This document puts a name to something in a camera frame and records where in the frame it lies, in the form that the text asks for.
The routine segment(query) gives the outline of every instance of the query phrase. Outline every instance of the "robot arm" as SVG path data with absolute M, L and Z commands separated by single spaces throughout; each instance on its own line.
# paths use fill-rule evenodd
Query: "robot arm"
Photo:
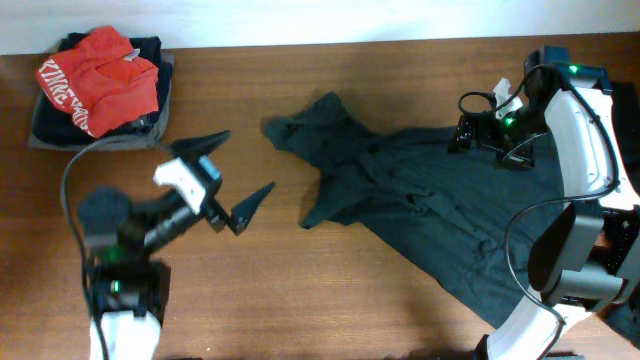
M 228 226 L 240 235 L 273 189 L 274 183 L 263 187 L 227 214 L 215 199 L 222 176 L 207 156 L 228 138 L 225 131 L 170 144 L 174 159 L 157 167 L 154 181 L 172 189 L 159 199 L 133 202 L 118 189 L 100 188 L 81 202 L 78 218 L 84 239 L 72 220 L 70 225 L 82 251 L 83 287 L 93 320 L 91 360 L 151 359 L 169 300 L 171 274 L 169 266 L 151 255 L 202 219 L 216 232 Z M 109 139 L 91 148 L 101 141 Z M 65 171 L 61 195 L 68 219 L 66 178 L 71 165 L 91 148 L 76 155 Z
M 640 279 L 640 198 L 616 143 L 606 70 L 571 64 L 566 49 L 543 46 L 527 58 L 525 74 L 528 105 L 502 110 L 521 88 L 506 100 L 483 94 L 492 111 L 469 113 L 459 103 L 463 116 L 449 146 L 450 152 L 467 150 L 476 139 L 506 165 L 533 167 L 532 140 L 551 132 L 567 197 L 554 201 L 568 206 L 529 257 L 531 288 L 525 295 L 535 302 L 525 296 L 483 338 L 476 350 L 480 359 L 540 358 L 575 323 L 626 301 Z M 602 232 L 610 248 L 595 246 Z

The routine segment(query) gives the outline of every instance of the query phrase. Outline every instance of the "table surface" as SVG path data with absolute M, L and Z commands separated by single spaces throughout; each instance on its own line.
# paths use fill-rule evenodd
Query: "table surface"
M 277 186 L 242 236 L 200 223 L 158 254 L 172 281 L 156 357 L 381 359 L 475 347 L 492 328 L 366 228 L 298 226 L 320 173 L 274 150 L 261 127 L 331 90 L 374 131 L 454 125 L 462 93 L 490 91 L 501 77 L 519 82 L 524 58 L 542 44 L 640 84 L 638 33 L 172 50 L 164 140 L 232 130 L 212 156 L 228 208 Z M 0 358 L 86 359 L 80 259 L 58 202 L 71 154 L 26 147 L 33 72 L 44 58 L 0 57 Z M 152 174 L 166 159 L 151 150 L 92 153 L 72 174 L 72 204 L 98 185 L 157 196 L 164 189 Z M 596 316 L 556 349 L 588 359 L 640 355 Z

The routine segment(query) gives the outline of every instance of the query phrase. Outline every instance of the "wooden tabletop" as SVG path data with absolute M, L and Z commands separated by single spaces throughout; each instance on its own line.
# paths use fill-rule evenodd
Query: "wooden tabletop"
M 490 91 L 501 77 L 519 82 L 542 44 L 640 85 L 637 33 L 172 51 L 164 140 L 232 130 L 212 156 L 227 208 L 277 186 L 240 237 L 201 223 L 157 255 L 172 279 L 156 357 L 380 359 L 475 347 L 492 328 L 365 227 L 298 226 L 319 171 L 274 150 L 261 126 L 331 90 L 375 131 L 454 125 L 462 93 Z M 0 57 L 0 358 L 87 359 L 80 259 L 58 199 L 71 154 L 26 147 L 43 59 Z M 72 174 L 72 204 L 100 185 L 157 196 L 164 189 L 152 174 L 166 159 L 151 150 L 89 154 Z M 555 349 L 640 356 L 595 316 Z

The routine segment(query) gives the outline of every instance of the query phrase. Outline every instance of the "white wall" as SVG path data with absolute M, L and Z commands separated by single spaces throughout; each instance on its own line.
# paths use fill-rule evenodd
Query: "white wall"
M 166 48 L 640 30 L 640 0 L 0 0 L 0 54 L 111 24 Z

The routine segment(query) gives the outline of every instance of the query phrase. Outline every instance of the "folded red fabric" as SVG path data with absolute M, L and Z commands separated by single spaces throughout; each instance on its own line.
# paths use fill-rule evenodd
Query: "folded red fabric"
M 135 57 L 129 39 L 111 26 L 50 56 L 36 79 L 57 109 L 72 114 L 73 123 L 96 138 L 158 111 L 158 68 Z

